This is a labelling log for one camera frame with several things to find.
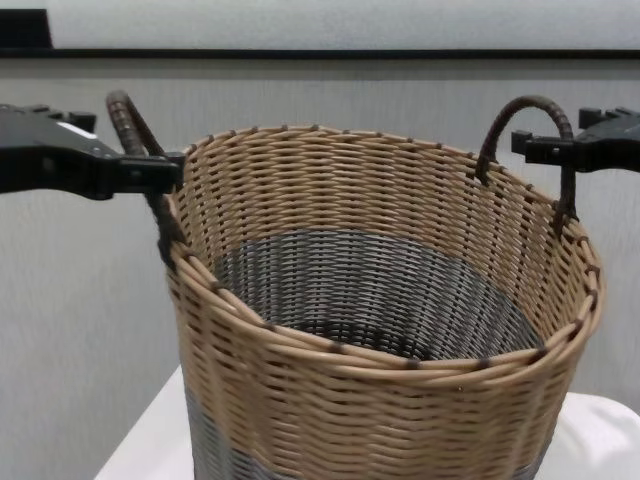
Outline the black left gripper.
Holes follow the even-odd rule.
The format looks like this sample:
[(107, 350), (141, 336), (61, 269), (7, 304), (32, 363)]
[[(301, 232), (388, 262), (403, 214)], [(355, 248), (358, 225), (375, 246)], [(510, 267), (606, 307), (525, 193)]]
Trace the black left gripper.
[(112, 160), (95, 126), (90, 112), (3, 104), (1, 192), (57, 190), (108, 200), (113, 193), (167, 194), (182, 186), (184, 153)]

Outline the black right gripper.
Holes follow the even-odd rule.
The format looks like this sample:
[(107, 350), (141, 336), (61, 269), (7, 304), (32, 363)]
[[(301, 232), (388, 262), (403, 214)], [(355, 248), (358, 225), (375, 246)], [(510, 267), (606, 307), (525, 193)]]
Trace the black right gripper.
[(585, 107), (579, 110), (582, 133), (574, 140), (512, 132), (512, 152), (526, 163), (570, 164), (581, 173), (619, 169), (639, 172), (639, 113)]

